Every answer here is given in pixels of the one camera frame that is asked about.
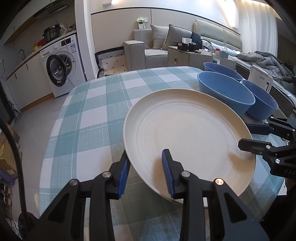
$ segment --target washing machine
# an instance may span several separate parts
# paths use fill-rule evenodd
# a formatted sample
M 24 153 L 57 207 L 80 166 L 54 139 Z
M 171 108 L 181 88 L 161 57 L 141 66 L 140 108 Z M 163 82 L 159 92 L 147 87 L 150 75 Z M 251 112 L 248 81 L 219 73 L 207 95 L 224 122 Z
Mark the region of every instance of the washing machine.
M 41 59 L 55 97 L 86 82 L 76 34 L 43 49 Z

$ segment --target gray blanket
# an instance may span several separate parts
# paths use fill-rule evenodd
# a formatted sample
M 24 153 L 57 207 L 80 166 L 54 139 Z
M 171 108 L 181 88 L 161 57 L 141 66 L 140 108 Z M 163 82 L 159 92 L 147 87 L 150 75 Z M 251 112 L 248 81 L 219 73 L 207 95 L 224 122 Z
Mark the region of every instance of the gray blanket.
M 276 82 L 295 95 L 292 76 L 294 75 L 283 63 L 271 53 L 241 53 L 238 59 L 256 65 L 266 71 Z

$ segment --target trash bag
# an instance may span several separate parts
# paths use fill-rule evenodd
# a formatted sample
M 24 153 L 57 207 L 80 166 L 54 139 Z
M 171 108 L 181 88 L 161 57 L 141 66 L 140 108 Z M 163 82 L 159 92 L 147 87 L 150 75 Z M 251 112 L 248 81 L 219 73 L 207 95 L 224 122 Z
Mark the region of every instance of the trash bag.
M 27 212 L 27 216 L 29 219 L 30 228 L 32 229 L 35 226 L 36 222 L 38 221 L 38 218 L 36 218 L 32 213 L 29 213 L 29 212 Z M 24 226 L 24 220 L 22 217 L 22 213 L 19 215 L 18 225 L 19 225 L 18 228 L 19 228 L 19 232 L 20 232 L 22 239 L 26 240 L 28 233 L 26 232 L 26 229 Z

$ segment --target plate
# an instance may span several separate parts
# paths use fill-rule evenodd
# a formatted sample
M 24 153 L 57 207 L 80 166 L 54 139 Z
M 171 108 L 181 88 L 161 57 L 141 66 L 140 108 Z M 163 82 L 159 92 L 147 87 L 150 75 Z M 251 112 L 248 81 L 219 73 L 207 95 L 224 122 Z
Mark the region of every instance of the plate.
M 231 108 L 186 89 L 144 96 L 129 110 L 123 126 L 131 164 L 150 188 L 169 200 L 161 162 L 166 148 L 184 170 L 208 181 L 222 178 L 238 196 L 242 194 L 254 174 L 256 156 L 238 148 L 241 138 L 252 136 Z

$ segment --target person's hand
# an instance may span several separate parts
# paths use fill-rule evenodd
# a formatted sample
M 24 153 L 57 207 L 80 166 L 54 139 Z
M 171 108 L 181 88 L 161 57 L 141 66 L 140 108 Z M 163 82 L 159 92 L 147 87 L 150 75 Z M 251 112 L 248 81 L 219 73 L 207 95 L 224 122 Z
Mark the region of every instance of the person's hand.
M 287 190 L 291 190 L 296 185 L 296 180 L 291 178 L 285 178 L 285 186 Z

